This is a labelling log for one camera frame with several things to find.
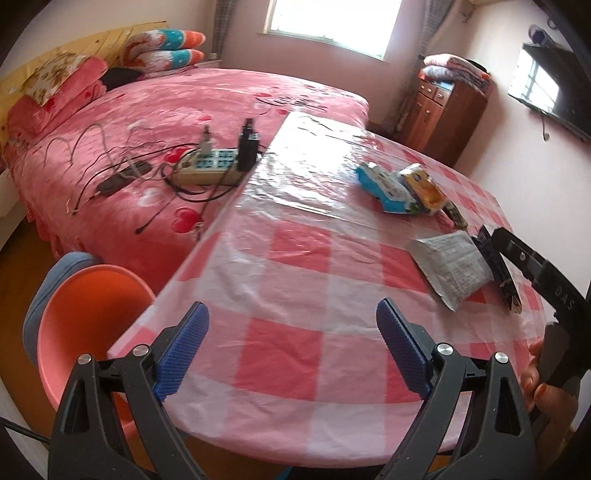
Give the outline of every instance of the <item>drawer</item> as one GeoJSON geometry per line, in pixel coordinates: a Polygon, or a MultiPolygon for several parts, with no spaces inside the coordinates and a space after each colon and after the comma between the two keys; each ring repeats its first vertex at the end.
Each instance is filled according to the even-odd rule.
{"type": "Polygon", "coordinates": [[[418,86],[418,91],[421,92],[427,98],[435,97],[435,92],[437,91],[437,87],[432,83],[425,82],[425,80],[420,81],[420,85],[418,86]]]}
{"type": "Polygon", "coordinates": [[[433,97],[433,100],[435,100],[439,105],[445,106],[445,104],[449,100],[449,96],[451,94],[452,93],[449,90],[446,90],[443,88],[437,88],[437,91],[435,92],[435,96],[433,97]]]}

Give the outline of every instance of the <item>wooden headboard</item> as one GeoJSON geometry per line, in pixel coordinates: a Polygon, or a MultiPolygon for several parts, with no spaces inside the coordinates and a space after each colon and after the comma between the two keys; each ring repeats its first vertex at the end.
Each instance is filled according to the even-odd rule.
{"type": "MultiPolygon", "coordinates": [[[[22,97],[21,86],[25,80],[59,51],[96,55],[105,59],[109,66],[115,66],[117,65],[119,51],[129,37],[156,28],[167,28],[167,23],[163,21],[132,25],[131,27],[116,28],[80,38],[38,56],[0,79],[0,126],[6,124],[8,111],[22,97]]],[[[8,135],[4,129],[0,130],[0,144],[4,145],[7,139],[8,135]]]]}

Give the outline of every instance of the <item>table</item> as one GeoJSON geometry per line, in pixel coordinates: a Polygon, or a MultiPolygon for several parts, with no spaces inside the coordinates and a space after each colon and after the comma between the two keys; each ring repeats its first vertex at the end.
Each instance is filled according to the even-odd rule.
{"type": "MultiPolygon", "coordinates": [[[[384,297],[463,355],[503,351],[517,371],[526,365],[545,324],[537,293],[511,267],[522,314],[508,313],[495,285],[448,310],[405,248],[452,223],[382,212],[354,173],[368,159],[396,170],[424,165],[470,233],[483,223],[509,227],[490,193],[448,167],[360,128],[290,114],[243,192],[109,352],[151,343],[192,302],[207,305],[209,333],[165,402],[178,428],[290,465],[386,462],[420,401],[376,327],[384,297]]],[[[457,441],[468,401],[461,397],[443,449],[457,441]]]]}

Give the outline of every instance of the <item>window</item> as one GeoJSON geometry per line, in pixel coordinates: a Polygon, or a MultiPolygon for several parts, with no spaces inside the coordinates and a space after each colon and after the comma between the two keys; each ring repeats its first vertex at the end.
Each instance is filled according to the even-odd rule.
{"type": "Polygon", "coordinates": [[[384,57],[401,0],[271,0],[268,33],[384,57]]]}

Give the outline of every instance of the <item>black charger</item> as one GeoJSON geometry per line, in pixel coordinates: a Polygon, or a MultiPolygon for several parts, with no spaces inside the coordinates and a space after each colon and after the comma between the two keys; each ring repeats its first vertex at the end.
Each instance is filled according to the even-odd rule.
{"type": "Polygon", "coordinates": [[[250,171],[256,164],[260,137],[254,130],[254,120],[247,118],[238,137],[238,155],[236,156],[238,171],[250,171]]]}

